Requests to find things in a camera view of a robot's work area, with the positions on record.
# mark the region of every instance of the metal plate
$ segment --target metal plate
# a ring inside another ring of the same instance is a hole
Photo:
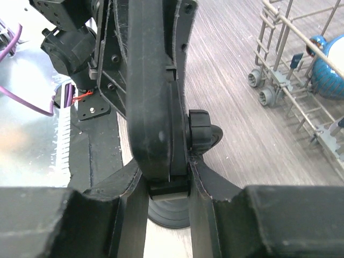
[[[44,110],[65,80],[48,56],[30,42],[0,63],[0,85]],[[0,186],[61,186],[56,171],[59,113],[45,117],[0,95]]]
[[[80,121],[89,120],[110,113],[110,105],[101,97],[99,91],[79,101],[77,107]]]

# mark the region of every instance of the gray wood floor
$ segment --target gray wood floor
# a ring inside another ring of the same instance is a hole
[[[312,3],[319,1],[295,0],[291,15],[324,8],[334,1],[321,1],[321,6]],[[281,10],[286,4],[279,3]],[[205,161],[240,187],[343,185],[321,150],[306,148],[308,134],[294,134],[296,121],[285,120],[281,107],[263,108],[257,101],[257,90],[247,84],[247,74],[254,68],[253,49],[261,27],[261,10],[260,0],[199,0],[188,51],[187,105],[208,110],[213,124],[225,134],[222,142],[206,154]],[[307,36],[319,34],[327,16],[328,13],[298,26],[302,25]],[[337,17],[337,24],[329,28],[334,34],[344,32],[340,31],[340,20]],[[290,46],[304,50],[304,46],[292,43]],[[128,161],[125,122],[119,122],[123,156]],[[192,257],[190,230],[166,230],[149,221],[145,257]]]

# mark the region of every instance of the screw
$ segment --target screw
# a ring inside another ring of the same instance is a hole
[[[107,85],[107,88],[109,90],[114,90],[116,87],[110,82],[108,85]]]
[[[184,53],[186,53],[187,47],[188,47],[187,44],[182,44],[182,46],[181,46],[181,51],[184,52]]]
[[[186,4],[184,7],[184,11],[187,15],[190,15],[193,10],[194,10],[194,7],[192,6],[192,4]]]
[[[111,61],[114,62],[114,63],[117,63],[117,62],[119,61],[118,55],[113,55],[113,56],[111,57]]]

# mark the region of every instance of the rubber wheel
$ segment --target rubber wheel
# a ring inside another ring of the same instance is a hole
[[[262,106],[272,107],[275,102],[275,89],[271,86],[265,87],[259,92],[258,100]]]
[[[216,125],[212,127],[212,147],[218,144],[222,137],[223,131]],[[171,229],[182,229],[190,226],[189,219],[189,200],[162,200],[155,202],[149,200],[148,218],[155,224]]]
[[[256,88],[261,84],[261,73],[257,69],[253,69],[247,76],[248,85]]]

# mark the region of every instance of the black knob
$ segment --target black knob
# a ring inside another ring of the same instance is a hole
[[[212,127],[205,110],[189,110],[191,152],[203,154],[212,147]]]

